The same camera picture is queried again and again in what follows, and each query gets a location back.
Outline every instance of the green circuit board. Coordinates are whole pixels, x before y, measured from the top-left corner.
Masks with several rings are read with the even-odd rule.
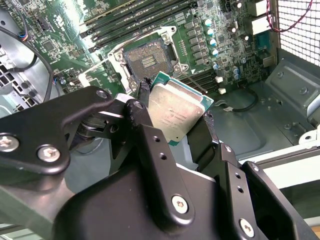
[[[54,74],[66,80],[62,86],[66,92],[82,88],[78,75],[105,59],[107,53],[119,43],[166,26],[177,29],[172,39],[180,63],[188,65],[185,73],[188,76],[218,67],[219,74],[224,78],[222,85],[227,91],[234,89],[238,81],[234,78],[234,66],[239,68],[242,79],[252,83],[267,76],[257,61],[257,54],[267,49],[268,44],[257,46],[256,37],[252,36],[248,41],[240,38],[245,34],[244,19],[249,16],[246,5],[237,9],[228,6],[226,10],[223,7],[225,3],[219,0],[13,1],[25,16],[30,44],[51,64]],[[0,5],[9,10],[22,28],[22,21],[11,4],[1,0]],[[203,24],[205,19],[212,21],[212,36],[207,34],[209,27]],[[238,29],[236,33],[231,33],[228,27],[235,21]],[[191,43],[193,33],[202,41],[200,58],[195,56],[195,44]],[[214,47],[208,44],[212,38],[216,40]],[[150,38],[146,37],[139,44],[148,41]],[[218,51],[218,56],[212,54],[214,49]],[[119,73],[109,62],[88,72],[86,79],[90,85],[101,87],[113,96],[124,92]],[[217,86],[214,82],[211,84],[215,87],[210,94],[215,96]]]

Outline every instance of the metal cpu lid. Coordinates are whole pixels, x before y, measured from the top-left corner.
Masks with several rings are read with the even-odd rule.
[[[153,86],[149,97],[149,114],[155,128],[161,129],[173,146],[191,130],[204,114],[202,98],[169,80]]]

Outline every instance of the white connector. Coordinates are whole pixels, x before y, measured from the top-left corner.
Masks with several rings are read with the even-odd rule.
[[[222,95],[225,94],[227,90],[225,88],[218,88],[218,92]]]
[[[222,76],[216,76],[214,79],[218,84],[224,81],[224,78]]]

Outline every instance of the black cable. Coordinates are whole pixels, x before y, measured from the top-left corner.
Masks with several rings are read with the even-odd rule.
[[[257,103],[259,101],[259,97],[256,94],[256,92],[251,90],[250,88],[244,87],[243,89],[246,90],[249,94],[251,94],[254,97],[254,100],[250,105],[248,105],[248,106],[246,106],[244,108],[233,108],[233,107],[229,106],[226,102],[223,102],[219,106],[226,105],[226,107],[224,108],[225,111],[234,112],[234,113],[243,113],[243,112],[247,112],[250,109],[252,109],[255,105],[257,105]]]
[[[30,68],[32,68],[35,64],[36,64],[36,61],[37,61],[38,57],[37,55],[33,55],[33,59],[32,61],[30,62],[30,64],[26,67],[13,67],[13,68],[9,68],[8,71],[9,72],[14,72],[14,73],[22,73]]]
[[[9,3],[11,3],[11,5],[14,7],[14,9],[16,10],[16,12],[19,14],[22,22],[23,22],[23,29],[24,29],[24,34],[27,36],[28,35],[28,29],[27,29],[27,24],[26,24],[26,20],[24,18],[24,16],[22,15],[22,12],[20,11],[20,9],[11,1],[11,0],[7,0]]]
[[[54,79],[54,72],[52,71],[52,68],[51,68],[50,64],[30,44],[28,44],[27,42],[24,42],[24,41],[20,41],[20,38],[16,34],[14,34],[13,32],[5,29],[2,26],[0,26],[0,31],[5,33],[5,34],[7,34],[7,35],[9,35],[12,38],[18,40],[20,43],[22,43],[28,49],[30,49],[42,61],[43,65],[45,66],[45,68],[47,69],[47,71],[49,73],[49,81],[48,81],[48,85],[46,87],[46,91],[45,91],[43,102],[48,101],[50,99],[50,96],[51,96],[51,90],[52,90],[53,79]]]

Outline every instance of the mesh grille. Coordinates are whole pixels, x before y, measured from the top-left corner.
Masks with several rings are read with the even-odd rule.
[[[305,12],[310,0],[279,0],[281,29],[287,29]],[[280,34],[283,50],[320,66],[320,0],[313,0],[310,11],[293,29]]]

